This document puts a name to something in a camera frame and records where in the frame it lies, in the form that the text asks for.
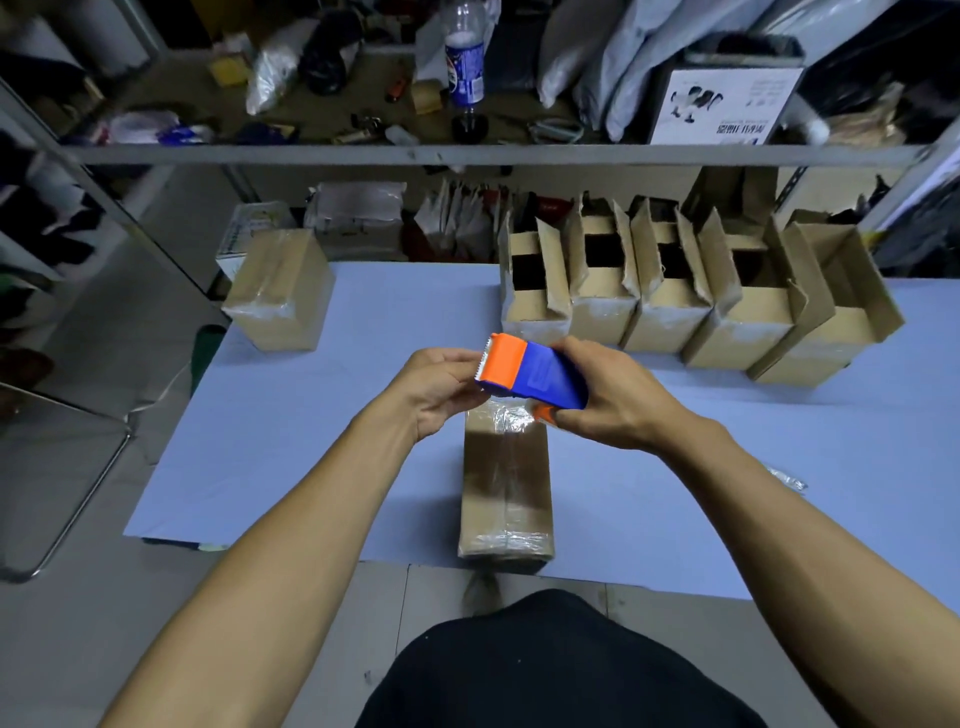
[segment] white box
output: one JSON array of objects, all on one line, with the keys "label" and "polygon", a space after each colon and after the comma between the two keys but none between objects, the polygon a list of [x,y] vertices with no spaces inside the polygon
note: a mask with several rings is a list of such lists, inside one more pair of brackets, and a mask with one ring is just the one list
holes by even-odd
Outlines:
[{"label": "white box", "polygon": [[217,265],[231,281],[247,257],[253,234],[266,230],[291,230],[297,221],[290,213],[290,206],[282,202],[249,203],[233,209],[227,232],[217,249]]},{"label": "white box", "polygon": [[650,144],[763,144],[802,68],[675,68]]}]

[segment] left hand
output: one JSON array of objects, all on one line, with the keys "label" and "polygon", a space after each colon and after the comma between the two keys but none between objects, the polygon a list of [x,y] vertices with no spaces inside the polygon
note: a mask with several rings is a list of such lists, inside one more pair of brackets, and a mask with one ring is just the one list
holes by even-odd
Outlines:
[{"label": "left hand", "polygon": [[474,381],[480,352],[421,349],[378,399],[388,400],[413,417],[416,442],[437,432],[454,415],[479,407],[490,395]]}]

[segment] hand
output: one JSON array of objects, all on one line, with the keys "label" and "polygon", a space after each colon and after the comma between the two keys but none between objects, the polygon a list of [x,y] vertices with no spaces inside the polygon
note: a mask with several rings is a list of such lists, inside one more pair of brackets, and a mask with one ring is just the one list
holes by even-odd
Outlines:
[{"label": "hand", "polygon": [[587,380],[586,409],[554,413],[557,426],[622,449],[663,454],[700,418],[628,354],[567,336],[554,344]]},{"label": "hand", "polygon": [[454,415],[490,398],[474,380],[480,356],[480,352],[466,349],[421,349],[377,399],[398,405],[412,417],[419,442]]}]

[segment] taped cardboard box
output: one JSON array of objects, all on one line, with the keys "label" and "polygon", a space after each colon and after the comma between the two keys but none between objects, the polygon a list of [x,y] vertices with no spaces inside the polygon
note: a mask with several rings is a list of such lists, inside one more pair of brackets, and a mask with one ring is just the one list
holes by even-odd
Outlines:
[{"label": "taped cardboard box", "polygon": [[781,342],[747,374],[764,383],[815,387],[904,321],[856,227],[791,224],[782,236],[815,256],[831,315],[795,341]]},{"label": "taped cardboard box", "polygon": [[676,208],[655,220],[649,199],[631,205],[640,304],[627,327],[627,352],[678,353],[710,313],[713,298],[693,226]]},{"label": "taped cardboard box", "polygon": [[699,237],[714,307],[681,352],[687,366],[746,371],[829,317],[812,253],[772,219],[762,237],[732,233],[714,210]]},{"label": "taped cardboard box", "polygon": [[560,233],[541,220],[537,231],[513,232],[508,211],[500,227],[500,324],[504,333],[549,346],[570,331],[573,307]]},{"label": "taped cardboard box", "polygon": [[630,221],[616,202],[581,195],[564,223],[573,316],[570,334],[619,346],[640,289]]},{"label": "taped cardboard box", "polygon": [[529,571],[554,556],[546,426],[523,401],[492,398],[467,413],[457,550]]},{"label": "taped cardboard box", "polygon": [[312,231],[262,231],[251,240],[223,310],[264,352],[313,351],[333,283]]}]

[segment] open cardboard box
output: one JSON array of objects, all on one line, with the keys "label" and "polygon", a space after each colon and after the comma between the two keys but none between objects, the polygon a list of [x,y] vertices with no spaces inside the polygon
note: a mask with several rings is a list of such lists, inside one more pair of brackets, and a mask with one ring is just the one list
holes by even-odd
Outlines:
[{"label": "open cardboard box", "polygon": [[802,338],[831,313],[823,277],[802,239],[726,230],[714,210],[700,248],[714,308],[684,346],[687,366],[746,371],[788,334]]},{"label": "open cardboard box", "polygon": [[764,383],[815,387],[904,321],[856,227],[791,223],[782,237],[814,254],[831,316],[793,341],[784,339],[747,374]]},{"label": "open cardboard box", "polygon": [[654,219],[649,199],[637,197],[630,224],[640,305],[621,346],[627,352],[677,353],[710,313],[707,273],[693,226],[678,209]]},{"label": "open cardboard box", "polygon": [[554,556],[546,426],[520,400],[492,398],[467,413],[457,552],[525,571]]},{"label": "open cardboard box", "polygon": [[560,233],[542,220],[536,232],[513,232],[513,213],[508,211],[498,244],[504,333],[545,346],[564,338],[573,305]]},{"label": "open cardboard box", "polygon": [[762,237],[777,207],[777,167],[704,167],[681,212],[697,232],[716,210],[727,232]]},{"label": "open cardboard box", "polygon": [[573,316],[570,334],[619,346],[640,289],[630,221],[614,202],[581,195],[564,224]]}]

